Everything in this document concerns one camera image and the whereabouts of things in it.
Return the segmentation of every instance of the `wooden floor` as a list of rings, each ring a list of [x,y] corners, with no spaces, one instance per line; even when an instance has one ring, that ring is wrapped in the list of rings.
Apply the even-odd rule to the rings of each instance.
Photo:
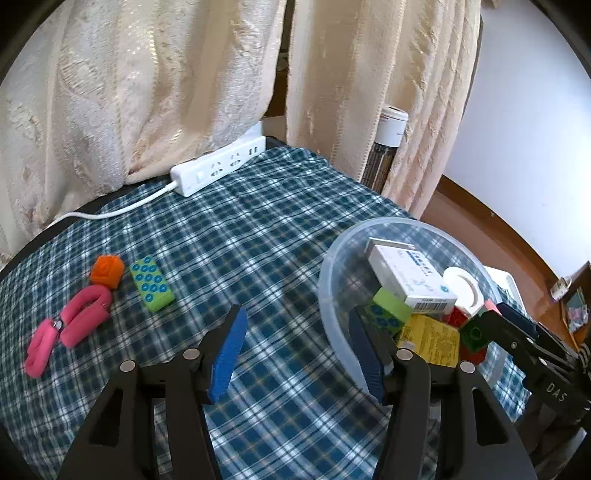
[[[488,267],[513,275],[528,313],[574,348],[548,289],[556,276],[501,218],[467,191],[442,177],[421,220],[449,233]]]

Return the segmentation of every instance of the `white box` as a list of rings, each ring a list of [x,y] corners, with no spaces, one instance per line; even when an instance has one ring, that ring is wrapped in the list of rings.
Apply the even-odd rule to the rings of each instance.
[[[370,238],[366,255],[380,284],[415,312],[451,312],[457,297],[421,251]]]

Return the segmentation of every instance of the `clear plastic basin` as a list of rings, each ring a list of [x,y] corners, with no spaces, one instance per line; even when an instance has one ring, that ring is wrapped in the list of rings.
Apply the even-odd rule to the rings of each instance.
[[[348,323],[351,309],[368,303],[380,286],[364,254],[370,237],[415,245],[426,254],[440,274],[447,267],[463,268],[478,280],[485,299],[492,299],[495,303],[501,301],[496,284],[480,261],[460,242],[431,225],[409,218],[381,217],[345,230],[324,256],[318,300],[324,331],[336,356],[358,387],[365,391],[368,388],[349,342]],[[495,369],[487,362],[504,363],[506,354],[490,354],[489,349],[487,360],[481,364],[480,370],[488,372],[485,378],[492,385],[502,369]]]

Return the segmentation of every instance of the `power strip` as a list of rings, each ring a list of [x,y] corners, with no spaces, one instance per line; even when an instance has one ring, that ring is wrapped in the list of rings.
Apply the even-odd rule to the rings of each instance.
[[[239,138],[235,142],[202,157],[175,165],[170,177],[176,181],[175,192],[190,197],[210,183],[242,167],[252,157],[265,151],[266,137]]]

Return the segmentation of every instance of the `green lego brick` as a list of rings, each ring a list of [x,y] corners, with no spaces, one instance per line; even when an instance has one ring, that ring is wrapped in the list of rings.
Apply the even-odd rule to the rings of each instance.
[[[392,295],[385,288],[380,288],[376,295],[374,295],[372,301],[384,310],[390,313],[390,315],[396,317],[402,323],[407,323],[411,314],[413,313],[412,307],[406,305],[398,297]]]
[[[394,315],[390,315],[387,310],[384,310],[380,305],[371,302],[365,307],[368,320],[378,329],[387,330],[392,336],[396,335],[402,327],[403,322],[398,320]]]
[[[365,311],[376,328],[387,330],[394,336],[408,322],[413,309],[388,290],[380,288]]]
[[[478,326],[478,316],[472,317],[460,328],[460,338],[471,353],[478,353],[491,342]]]
[[[163,309],[174,300],[174,293],[162,272],[151,256],[135,261],[129,266],[129,271],[134,279],[147,309],[152,313]]]

